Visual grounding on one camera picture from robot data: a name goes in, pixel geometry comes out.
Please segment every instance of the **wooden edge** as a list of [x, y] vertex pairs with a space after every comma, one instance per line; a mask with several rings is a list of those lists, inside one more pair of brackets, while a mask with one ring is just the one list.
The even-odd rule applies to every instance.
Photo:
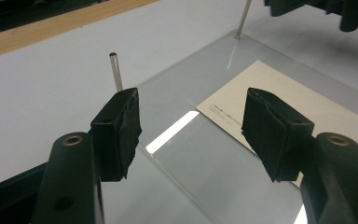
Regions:
[[110, 0], [0, 33], [0, 55], [158, 0]]

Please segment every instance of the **white paper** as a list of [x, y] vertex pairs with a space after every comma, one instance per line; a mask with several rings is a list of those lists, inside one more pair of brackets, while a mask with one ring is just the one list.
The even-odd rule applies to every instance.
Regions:
[[259, 61], [234, 77], [197, 109], [251, 149], [241, 134], [248, 88], [270, 91], [315, 123], [312, 135], [339, 133], [358, 143], [358, 115]]

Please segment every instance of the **white table surface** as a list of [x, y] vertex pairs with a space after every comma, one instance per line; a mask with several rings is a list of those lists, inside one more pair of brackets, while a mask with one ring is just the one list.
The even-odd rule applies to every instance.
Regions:
[[[45, 162], [58, 137], [90, 128], [116, 92], [110, 52], [124, 88], [137, 86], [236, 29], [244, 5], [160, 0], [1, 55], [0, 181]], [[358, 91], [358, 30], [340, 32], [339, 20], [313, 7], [271, 18], [254, 1], [243, 33]], [[103, 184], [106, 223], [211, 222], [165, 179], [138, 151], [128, 180]]]

